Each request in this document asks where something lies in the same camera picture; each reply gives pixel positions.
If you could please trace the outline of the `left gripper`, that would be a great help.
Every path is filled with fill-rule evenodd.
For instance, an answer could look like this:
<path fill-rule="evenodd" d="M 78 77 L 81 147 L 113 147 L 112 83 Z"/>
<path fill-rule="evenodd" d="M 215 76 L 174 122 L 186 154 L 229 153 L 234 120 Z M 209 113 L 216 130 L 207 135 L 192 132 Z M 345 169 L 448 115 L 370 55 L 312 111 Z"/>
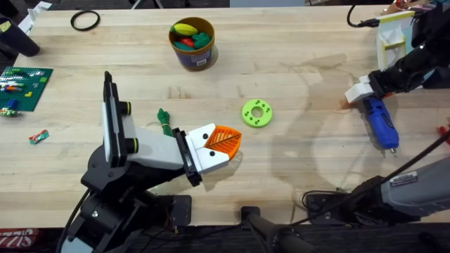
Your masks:
<path fill-rule="evenodd" d="M 237 153 L 242 133 L 228 126 L 208 124 L 175 137 L 134 126 L 132 116 L 101 116 L 103 143 L 89 158 L 81 183 L 104 200 L 131 199 L 150 188 L 185 176 L 193 187 L 201 174 L 221 169 Z"/>

